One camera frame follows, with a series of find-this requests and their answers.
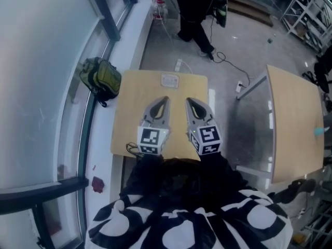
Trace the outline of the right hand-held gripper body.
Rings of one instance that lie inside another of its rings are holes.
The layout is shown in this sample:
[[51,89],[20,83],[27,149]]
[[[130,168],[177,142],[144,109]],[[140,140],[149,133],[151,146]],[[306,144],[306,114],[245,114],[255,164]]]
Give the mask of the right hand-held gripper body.
[[198,155],[209,155],[220,152],[221,136],[217,125],[197,127],[189,131],[189,141]]

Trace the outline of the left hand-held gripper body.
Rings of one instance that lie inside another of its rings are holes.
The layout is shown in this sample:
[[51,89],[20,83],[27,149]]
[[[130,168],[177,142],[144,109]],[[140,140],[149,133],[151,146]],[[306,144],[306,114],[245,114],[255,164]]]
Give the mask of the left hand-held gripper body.
[[169,126],[165,128],[138,126],[137,146],[139,152],[142,154],[160,155],[169,135]]

